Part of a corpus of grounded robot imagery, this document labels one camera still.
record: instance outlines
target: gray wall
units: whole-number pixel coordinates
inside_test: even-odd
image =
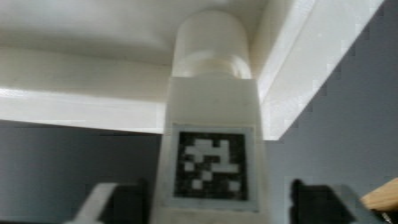
[[[160,136],[0,122],[0,220],[73,218],[98,182],[153,183]],[[398,172],[398,1],[389,0],[281,141],[266,142],[272,223],[289,184],[362,195]]]

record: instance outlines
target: black and white square marker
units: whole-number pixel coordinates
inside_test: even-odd
[[[247,200],[245,135],[181,132],[174,196]]]
[[[167,204],[257,209],[250,128],[176,126]]]

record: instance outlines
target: white ceiling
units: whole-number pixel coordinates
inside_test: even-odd
[[[170,64],[177,27],[229,12],[252,38],[266,0],[2,0],[0,45]]]

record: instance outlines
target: white cylindrical pole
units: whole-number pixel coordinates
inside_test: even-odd
[[[172,76],[250,78],[245,29],[220,11],[201,12],[185,21],[176,39]]]

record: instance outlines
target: white panel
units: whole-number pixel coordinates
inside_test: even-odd
[[[161,133],[170,69],[0,48],[0,119]]]
[[[293,16],[307,9],[293,7],[288,11],[281,30],[286,26],[293,28],[277,34],[273,47],[279,47],[281,40],[289,50],[272,49],[259,74],[266,140],[277,140],[289,128],[380,4],[382,0],[318,0],[307,11],[307,19],[304,15]]]

